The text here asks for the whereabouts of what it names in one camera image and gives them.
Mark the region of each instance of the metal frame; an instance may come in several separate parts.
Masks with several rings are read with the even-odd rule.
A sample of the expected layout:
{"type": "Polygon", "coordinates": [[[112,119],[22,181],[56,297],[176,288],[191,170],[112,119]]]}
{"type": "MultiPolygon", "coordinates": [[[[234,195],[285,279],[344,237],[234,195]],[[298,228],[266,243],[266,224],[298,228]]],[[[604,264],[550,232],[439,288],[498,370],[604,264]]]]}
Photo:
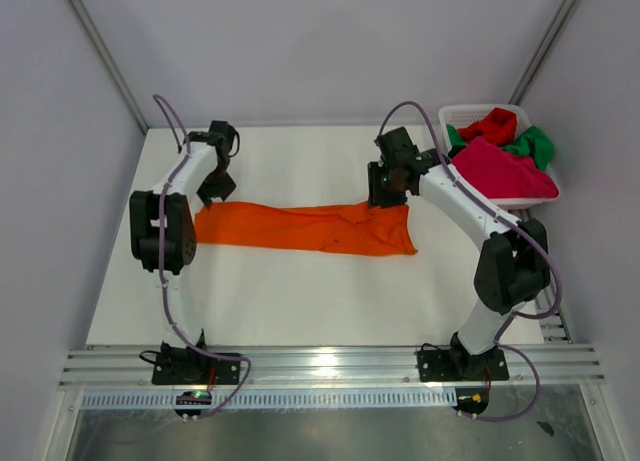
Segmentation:
{"type": "Polygon", "coordinates": [[[140,131],[142,131],[142,134],[147,134],[147,131],[149,131],[149,124],[144,119],[142,110],[138,106],[138,103],[131,93],[131,90],[129,89],[129,86],[124,79],[124,76],[120,72],[120,68],[118,68],[118,65],[113,59],[113,56],[111,56],[109,48],[107,48],[104,39],[100,35],[100,31],[98,31],[98,28],[91,19],[89,11],[87,11],[84,2],[82,0],[67,0],[67,2],[69,3],[71,10],[73,11],[73,14],[75,14],[78,23],[86,34],[87,39],[98,55],[98,59],[100,59],[102,66],[106,70],[116,90],[126,104],[131,117],[135,120],[136,124],[140,128],[140,131]]]}
{"type": "Polygon", "coordinates": [[[558,42],[560,35],[569,23],[569,20],[575,13],[575,10],[581,1],[582,0],[562,0],[560,6],[558,6],[558,9],[553,15],[544,36],[540,40],[540,44],[536,47],[536,50],[531,57],[531,61],[529,61],[527,68],[513,90],[513,93],[509,98],[509,104],[522,103],[522,99],[529,91],[535,77],[540,72],[544,62],[549,57],[549,54],[551,54],[551,51],[558,42]]]}
{"type": "Polygon", "coordinates": [[[612,412],[612,405],[615,403],[611,401],[608,386],[581,383],[580,389],[605,461],[631,459],[620,431],[616,428],[618,416],[612,412]]]}
{"type": "Polygon", "coordinates": [[[67,459],[84,391],[67,391],[58,394],[60,396],[58,415],[49,437],[44,461],[67,459]]]}
{"type": "MultiPolygon", "coordinates": [[[[72,351],[59,389],[154,389],[151,369],[138,358],[150,346],[94,346],[72,351]]],[[[566,384],[575,379],[603,383],[604,372],[588,344],[553,343],[520,346],[535,363],[545,384],[566,384]]],[[[416,367],[414,347],[224,347],[216,352],[241,352],[253,367],[246,389],[393,388],[424,386],[416,367]]],[[[533,384],[528,365],[506,353],[509,381],[495,385],[533,384]]],[[[427,383],[432,387],[478,386],[474,382],[427,383]]],[[[185,389],[197,386],[185,386],[185,389]]]]}

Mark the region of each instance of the gray wall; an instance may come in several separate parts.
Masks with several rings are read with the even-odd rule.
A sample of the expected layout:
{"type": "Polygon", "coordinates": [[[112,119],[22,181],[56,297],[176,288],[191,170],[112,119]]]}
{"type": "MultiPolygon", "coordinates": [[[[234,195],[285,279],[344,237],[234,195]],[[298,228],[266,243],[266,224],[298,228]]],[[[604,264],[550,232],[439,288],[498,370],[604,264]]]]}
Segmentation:
{"type": "Polygon", "coordinates": [[[153,127],[154,90],[191,125],[507,100],[559,1],[84,0],[153,127]]]}
{"type": "Polygon", "coordinates": [[[640,0],[584,0],[525,98],[553,137],[562,198],[537,213],[571,327],[592,341],[640,432],[640,0]]]}
{"type": "Polygon", "coordinates": [[[0,0],[0,446],[29,460],[85,339],[142,136],[64,0],[0,0]]]}

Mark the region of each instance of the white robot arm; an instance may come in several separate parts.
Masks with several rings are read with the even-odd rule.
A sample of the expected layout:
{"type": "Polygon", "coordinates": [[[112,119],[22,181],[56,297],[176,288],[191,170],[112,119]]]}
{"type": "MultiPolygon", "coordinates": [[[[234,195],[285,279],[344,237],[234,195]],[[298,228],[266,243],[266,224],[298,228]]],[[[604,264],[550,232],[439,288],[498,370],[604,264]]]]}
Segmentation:
{"type": "Polygon", "coordinates": [[[495,339],[505,329],[511,313],[522,309],[550,282],[549,267],[541,256],[518,233],[504,222],[498,222],[498,218],[522,228],[546,251],[544,226],[535,219],[522,222],[495,206],[465,181],[454,166],[448,165],[445,169],[434,150],[420,153],[405,128],[389,131],[375,142],[382,156],[379,162],[369,163],[369,204],[383,208],[396,206],[406,202],[406,191],[420,195],[460,226],[480,251],[474,277],[478,300],[467,322],[453,334],[446,359],[448,366],[441,364],[432,370],[436,379],[430,379],[429,373],[421,371],[421,379],[451,380],[438,379],[446,377],[445,371],[451,366],[454,369],[449,374],[454,379],[481,379],[487,365],[494,361],[500,365],[503,360],[495,339]]]}
{"type": "MultiPolygon", "coordinates": [[[[235,189],[236,185],[226,169],[237,136],[237,131],[224,121],[213,121],[207,132],[190,133],[191,152],[186,155],[186,162],[180,157],[152,190],[136,191],[129,199],[133,256],[150,272],[158,292],[162,288],[158,276],[158,225],[165,222],[165,278],[173,318],[187,339],[201,339],[201,344],[204,344],[202,326],[188,282],[189,264],[197,247],[193,217],[203,205],[211,203],[214,198],[224,200],[235,189]],[[167,191],[166,219],[160,221],[160,194],[171,173],[182,163],[167,191]]],[[[163,342],[184,347],[166,320],[163,342]]]]}

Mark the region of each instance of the laundry basket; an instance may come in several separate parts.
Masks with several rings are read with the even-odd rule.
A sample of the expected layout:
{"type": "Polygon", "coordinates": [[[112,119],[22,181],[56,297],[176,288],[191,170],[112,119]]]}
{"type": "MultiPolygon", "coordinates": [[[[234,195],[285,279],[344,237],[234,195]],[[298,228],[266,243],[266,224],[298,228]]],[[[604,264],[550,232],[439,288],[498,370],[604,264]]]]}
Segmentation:
{"type": "MultiPolygon", "coordinates": [[[[445,106],[438,113],[440,126],[442,127],[442,138],[444,139],[447,151],[451,149],[451,139],[447,132],[447,124],[454,128],[466,128],[476,121],[480,121],[487,116],[493,108],[503,108],[515,113],[518,120],[516,126],[516,137],[520,136],[528,128],[531,127],[531,121],[527,113],[520,106],[514,104],[460,104],[457,106],[445,106]]],[[[551,166],[547,166],[545,172],[553,179],[558,186],[558,182],[553,174],[551,166]]],[[[558,196],[555,198],[502,198],[492,199],[495,204],[503,209],[527,209],[536,204],[554,201],[558,199],[560,188],[558,187],[558,196]]]]}

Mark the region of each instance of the white table surface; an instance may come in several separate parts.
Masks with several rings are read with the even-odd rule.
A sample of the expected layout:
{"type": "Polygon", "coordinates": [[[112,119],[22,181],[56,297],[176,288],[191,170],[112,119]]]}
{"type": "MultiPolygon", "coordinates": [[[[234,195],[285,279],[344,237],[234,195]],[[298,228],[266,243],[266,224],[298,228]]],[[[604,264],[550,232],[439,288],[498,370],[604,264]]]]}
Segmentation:
{"type": "MultiPolygon", "coordinates": [[[[379,158],[375,126],[242,128],[230,200],[276,207],[367,199],[367,163],[379,158]]],[[[409,127],[418,146],[425,131],[409,127]]],[[[132,191],[147,190],[176,160],[167,129],[149,131],[132,191]]],[[[191,288],[208,344],[251,346],[448,344],[476,295],[478,251],[422,198],[409,201],[415,256],[366,257],[198,245],[191,288]]],[[[122,217],[89,344],[159,344],[160,293],[131,254],[122,217]]],[[[516,320],[505,343],[542,343],[535,321],[516,320]]]]}

